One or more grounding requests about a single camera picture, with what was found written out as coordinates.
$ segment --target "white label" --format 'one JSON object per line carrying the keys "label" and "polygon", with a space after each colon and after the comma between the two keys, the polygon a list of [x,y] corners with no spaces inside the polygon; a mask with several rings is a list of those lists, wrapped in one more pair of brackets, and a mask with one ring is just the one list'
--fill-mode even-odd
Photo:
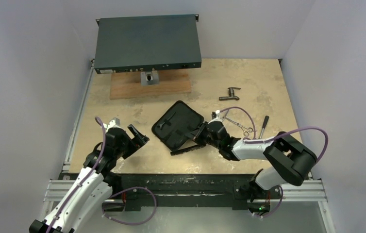
{"label": "white label", "polygon": [[100,74],[110,74],[113,73],[112,69],[101,69]]}

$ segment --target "tabletop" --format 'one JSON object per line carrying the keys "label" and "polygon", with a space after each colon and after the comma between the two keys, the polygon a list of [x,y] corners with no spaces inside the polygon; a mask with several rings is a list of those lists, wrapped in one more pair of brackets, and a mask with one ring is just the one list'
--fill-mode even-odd
{"label": "tabletop", "polygon": [[[123,160],[120,158],[112,170],[116,173],[255,173],[270,167],[265,160],[227,161],[212,146],[171,156],[170,150],[151,132],[153,124],[176,101],[182,100],[193,110],[211,120],[213,111],[239,106],[250,113],[255,122],[257,136],[263,120],[270,116],[263,138],[275,136],[279,131],[297,128],[296,119],[278,60],[272,59],[203,59],[201,68],[188,69],[192,91],[187,94],[110,100],[110,74],[95,74],[71,158],[69,172],[77,173],[83,167],[86,156],[102,141],[101,129],[94,117],[108,123],[120,119],[122,128],[133,124],[150,141]],[[236,90],[240,100],[219,101],[228,95],[228,87]],[[247,115],[240,110],[230,110],[230,119],[251,127]],[[243,132],[230,123],[224,125],[231,136],[243,137]],[[293,135],[300,140],[300,135]]]}

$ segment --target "white wall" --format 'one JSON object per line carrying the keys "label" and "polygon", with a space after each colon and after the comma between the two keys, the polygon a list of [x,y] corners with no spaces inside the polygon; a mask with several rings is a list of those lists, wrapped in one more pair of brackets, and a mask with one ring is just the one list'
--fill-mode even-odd
{"label": "white wall", "polygon": [[38,217],[87,66],[60,1],[0,1],[0,232],[28,232]]}
{"label": "white wall", "polygon": [[200,14],[203,57],[283,58],[315,0],[64,0],[90,58],[97,18]]}
{"label": "white wall", "polygon": [[[318,0],[282,61],[299,126],[330,145],[315,169],[338,232],[366,233],[366,0]],[[303,140],[321,150],[323,139]]]}

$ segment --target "black case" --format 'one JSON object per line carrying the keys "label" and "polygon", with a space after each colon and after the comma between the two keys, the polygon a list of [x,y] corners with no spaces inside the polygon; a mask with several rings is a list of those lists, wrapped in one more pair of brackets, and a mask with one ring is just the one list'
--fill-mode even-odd
{"label": "black case", "polygon": [[[160,129],[159,124],[166,123]],[[181,100],[175,102],[152,126],[151,131],[171,151],[178,150],[189,138],[185,135],[195,130],[204,121],[204,117],[191,109]]]}

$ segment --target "screwdriver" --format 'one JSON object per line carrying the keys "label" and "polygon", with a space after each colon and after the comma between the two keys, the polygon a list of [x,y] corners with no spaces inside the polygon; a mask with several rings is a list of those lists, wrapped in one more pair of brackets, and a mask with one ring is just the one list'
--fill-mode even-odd
{"label": "screwdriver", "polygon": [[262,139],[263,132],[265,131],[267,122],[269,121],[269,116],[265,116],[265,120],[263,121],[262,131],[260,132],[259,139]]}

